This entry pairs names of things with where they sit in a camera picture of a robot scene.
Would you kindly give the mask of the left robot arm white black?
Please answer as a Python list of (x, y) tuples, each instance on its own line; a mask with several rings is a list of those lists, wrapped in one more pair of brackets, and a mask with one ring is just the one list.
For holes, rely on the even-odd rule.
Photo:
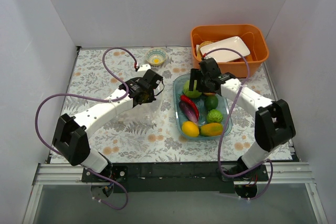
[(83, 112), (58, 119), (53, 145), (72, 165), (81, 165), (93, 171), (100, 182), (106, 182), (112, 175), (112, 163), (89, 145), (89, 138), (107, 122), (137, 105), (156, 100), (154, 90), (163, 83), (163, 77), (150, 69), (141, 67), (143, 76), (134, 77), (121, 84), (106, 102), (98, 103)]

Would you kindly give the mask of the white rectangular plate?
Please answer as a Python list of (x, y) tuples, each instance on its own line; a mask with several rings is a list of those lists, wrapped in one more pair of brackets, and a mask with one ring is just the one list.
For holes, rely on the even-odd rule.
[(217, 49), (209, 52), (205, 58), (214, 58), (217, 63), (227, 63), (250, 55), (250, 50), (239, 36), (217, 41), (213, 45)]

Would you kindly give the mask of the purple eggplant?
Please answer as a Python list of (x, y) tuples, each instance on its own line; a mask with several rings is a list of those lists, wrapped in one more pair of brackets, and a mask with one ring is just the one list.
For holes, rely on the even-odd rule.
[(196, 112), (187, 102), (180, 101), (178, 105), (179, 105), (179, 108), (182, 110), (183, 114), (188, 118), (189, 121), (194, 122), (194, 123), (198, 122)]

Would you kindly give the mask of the dark green lime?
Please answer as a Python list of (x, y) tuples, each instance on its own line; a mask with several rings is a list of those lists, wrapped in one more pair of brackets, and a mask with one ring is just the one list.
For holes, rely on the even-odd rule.
[(208, 111), (218, 107), (218, 98), (215, 95), (209, 95), (204, 101), (204, 105)]

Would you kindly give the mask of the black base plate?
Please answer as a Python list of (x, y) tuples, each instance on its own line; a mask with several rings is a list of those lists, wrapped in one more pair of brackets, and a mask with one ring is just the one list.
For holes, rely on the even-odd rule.
[(265, 165), (235, 178), (221, 174), (217, 162), (116, 163), (104, 173), (128, 192), (218, 191), (233, 194), (234, 183), (267, 182)]

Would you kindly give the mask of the clear blue plastic tray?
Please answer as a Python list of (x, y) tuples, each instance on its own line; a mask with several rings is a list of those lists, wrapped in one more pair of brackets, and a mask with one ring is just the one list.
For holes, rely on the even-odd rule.
[[(174, 82), (173, 82), (173, 100), (174, 100), (174, 114), (175, 114), (175, 119), (177, 123), (177, 128), (180, 134), (189, 139), (189, 140), (211, 140), (211, 139), (216, 139), (219, 138), (219, 136), (202, 136), (199, 135), (198, 137), (190, 137), (187, 136), (183, 133), (182, 131), (182, 124), (188, 120), (186, 115), (183, 113), (183, 111), (179, 107), (179, 102), (180, 102), (180, 96), (183, 94), (183, 87), (184, 84), (189, 81), (190, 75), (185, 74), (182, 76), (177, 77)], [(225, 120), (228, 116), (229, 113), (229, 106), (226, 98), (223, 98), (219, 96), (218, 94), (216, 95), (218, 98), (218, 106), (217, 110), (219, 110), (222, 115), (223, 115), (223, 120), (222, 120), (222, 125), (224, 125)], [(205, 95), (201, 95), (200, 97), (196, 99), (192, 99), (193, 102), (196, 104), (198, 111), (199, 111), (199, 120), (198, 120), (198, 125), (203, 126), (207, 123), (206, 116), (207, 116), (207, 109), (204, 105), (204, 101), (206, 99)]]

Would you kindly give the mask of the green cabbage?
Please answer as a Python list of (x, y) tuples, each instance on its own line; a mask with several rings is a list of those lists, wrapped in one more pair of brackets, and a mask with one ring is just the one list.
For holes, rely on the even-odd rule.
[(194, 81), (194, 88), (192, 91), (189, 90), (189, 87), (190, 87), (190, 81), (187, 80), (183, 85), (183, 94), (186, 95), (188, 98), (195, 99), (202, 95), (202, 93), (196, 89), (197, 81)]

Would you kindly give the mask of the small patterned bowl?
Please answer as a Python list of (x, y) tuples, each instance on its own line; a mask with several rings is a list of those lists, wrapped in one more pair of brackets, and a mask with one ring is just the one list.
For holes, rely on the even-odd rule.
[(150, 65), (160, 66), (167, 59), (167, 54), (162, 48), (152, 48), (146, 53), (145, 58)]

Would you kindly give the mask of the orange peach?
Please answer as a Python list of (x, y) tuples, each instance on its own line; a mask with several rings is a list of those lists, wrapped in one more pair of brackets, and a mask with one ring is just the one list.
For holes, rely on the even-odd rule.
[(216, 95), (216, 93), (203, 92), (203, 95), (205, 95), (205, 96), (213, 96), (213, 95)]

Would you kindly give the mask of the yellow lemon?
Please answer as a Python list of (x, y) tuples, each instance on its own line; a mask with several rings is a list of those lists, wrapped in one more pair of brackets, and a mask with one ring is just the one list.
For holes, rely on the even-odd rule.
[(192, 121), (185, 121), (181, 127), (182, 132), (189, 137), (198, 137), (200, 134), (198, 125)]

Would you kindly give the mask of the red chili pepper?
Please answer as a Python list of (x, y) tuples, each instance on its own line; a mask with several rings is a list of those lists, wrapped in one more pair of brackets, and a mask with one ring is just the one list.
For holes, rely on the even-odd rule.
[(192, 109), (195, 112), (196, 118), (199, 119), (199, 111), (198, 111), (198, 108), (197, 108), (196, 104), (186, 95), (181, 95), (180, 99), (181, 99), (181, 101), (186, 102), (188, 105), (190, 105), (192, 107)]

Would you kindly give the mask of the aluminium frame rail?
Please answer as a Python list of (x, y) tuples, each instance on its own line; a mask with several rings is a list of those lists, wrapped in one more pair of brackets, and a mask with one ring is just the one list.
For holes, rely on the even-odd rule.
[[(315, 177), (307, 162), (273, 162), (273, 184), (313, 184)], [(40, 164), (33, 185), (77, 185), (81, 182), (81, 166), (69, 164)]]

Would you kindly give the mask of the floral table mat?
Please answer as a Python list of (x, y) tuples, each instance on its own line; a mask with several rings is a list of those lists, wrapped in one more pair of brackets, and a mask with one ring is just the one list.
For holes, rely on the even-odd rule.
[[(69, 115), (91, 107), (91, 100), (83, 96), (104, 99), (135, 73), (135, 61), (146, 63), (147, 48), (128, 51), (80, 49), (69, 84), (70, 96), (63, 111)], [(176, 124), (173, 103), (173, 82), (192, 68), (189, 47), (166, 47), (167, 59), (155, 71), (164, 78), (162, 105), (155, 123), (111, 120), (90, 138), (90, 146), (113, 163), (140, 162), (211, 162), (236, 161), (254, 142), (254, 120), (243, 109), (235, 107), (231, 132), (222, 144), (216, 139), (189, 140), (183, 137)]]

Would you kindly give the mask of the clear zip top bag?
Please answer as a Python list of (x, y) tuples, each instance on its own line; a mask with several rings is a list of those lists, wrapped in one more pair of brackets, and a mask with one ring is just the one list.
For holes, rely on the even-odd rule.
[(114, 118), (114, 121), (124, 122), (141, 122), (146, 124), (155, 123), (155, 118), (160, 111), (162, 105), (162, 93), (156, 97), (156, 100), (151, 103), (137, 105), (135, 108), (125, 111)]

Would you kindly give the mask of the orange green mango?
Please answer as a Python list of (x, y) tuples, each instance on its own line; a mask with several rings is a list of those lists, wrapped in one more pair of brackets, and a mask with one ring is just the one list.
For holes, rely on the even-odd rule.
[(223, 132), (223, 125), (220, 123), (208, 123), (201, 126), (199, 132), (202, 136), (218, 136)]

